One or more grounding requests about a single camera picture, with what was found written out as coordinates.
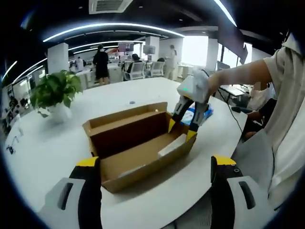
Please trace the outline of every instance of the open cardboard box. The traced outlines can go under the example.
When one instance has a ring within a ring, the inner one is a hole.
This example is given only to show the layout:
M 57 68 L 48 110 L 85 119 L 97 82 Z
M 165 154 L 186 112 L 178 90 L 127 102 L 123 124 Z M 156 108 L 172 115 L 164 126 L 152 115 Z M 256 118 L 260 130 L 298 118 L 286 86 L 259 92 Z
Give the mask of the open cardboard box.
M 139 181 L 190 152 L 196 135 L 168 154 L 158 152 L 187 134 L 177 124 L 170 133 L 167 103 L 150 104 L 91 119 L 83 124 L 92 156 L 101 160 L 102 186 L 114 193 Z

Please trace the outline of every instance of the black cable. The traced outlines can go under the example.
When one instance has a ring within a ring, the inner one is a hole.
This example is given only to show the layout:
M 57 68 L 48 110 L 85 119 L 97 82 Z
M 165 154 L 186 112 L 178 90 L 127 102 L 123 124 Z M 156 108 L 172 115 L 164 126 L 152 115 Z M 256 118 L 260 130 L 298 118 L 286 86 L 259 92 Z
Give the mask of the black cable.
M 208 77 L 210 77 L 210 75 L 209 75 L 204 69 L 201 69 L 201 71 L 204 71 L 204 73 L 205 73 Z M 218 89 L 218 92 L 219 92 L 220 96 L 222 97 L 222 99 L 225 101 L 225 99 L 224 99 L 223 95 L 221 94 L 221 92 L 219 91 L 219 89 Z M 243 130 L 241 129 L 241 127 L 240 127 L 240 125 L 239 125 L 239 122 L 237 121 L 237 119 L 235 118 L 234 114 L 232 113 L 232 110 L 231 110 L 229 104 L 228 104 L 228 103 L 226 103 L 226 104 L 228 105 L 228 108 L 229 108 L 229 111 L 231 112 L 232 117 L 233 117 L 233 118 L 235 119 L 235 121 L 237 122 L 237 125 L 238 125 L 238 127 L 239 127 L 239 129 L 240 129 L 240 132 L 243 133 Z

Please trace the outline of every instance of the ceiling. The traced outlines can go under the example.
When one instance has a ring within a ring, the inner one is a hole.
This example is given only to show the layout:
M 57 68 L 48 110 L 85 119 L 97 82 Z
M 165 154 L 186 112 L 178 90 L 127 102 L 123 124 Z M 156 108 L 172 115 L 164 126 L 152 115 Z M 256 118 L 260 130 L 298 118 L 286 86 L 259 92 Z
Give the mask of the ceiling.
M 102 14 L 89 14 L 89 1 L 91 0 L 27 0 L 18 2 L 18 7 L 13 1 L 4 3 L 0 19 L 4 23 L 2 28 L 6 31 L 6 36 L 0 51 L 0 73 L 5 72 L 5 61 L 10 66 L 18 60 L 18 64 L 6 77 L 6 83 L 12 82 L 29 66 L 44 59 L 47 49 L 60 42 L 75 47 L 94 42 L 136 40 L 148 36 L 145 32 L 158 34 L 161 38 L 179 37 L 147 28 L 108 26 L 72 31 L 42 42 L 71 28 L 93 23 L 128 22 L 174 31 L 190 26 L 217 26 L 219 21 L 228 20 L 214 0 L 133 0 L 123 13 Z M 251 32 L 244 36 L 246 42 L 271 54 L 280 47 L 287 33 L 287 25 L 284 19 L 276 17 L 281 8 L 275 0 L 221 2 L 234 18 L 237 27 Z M 215 31 L 207 31 L 207 34 L 217 37 Z

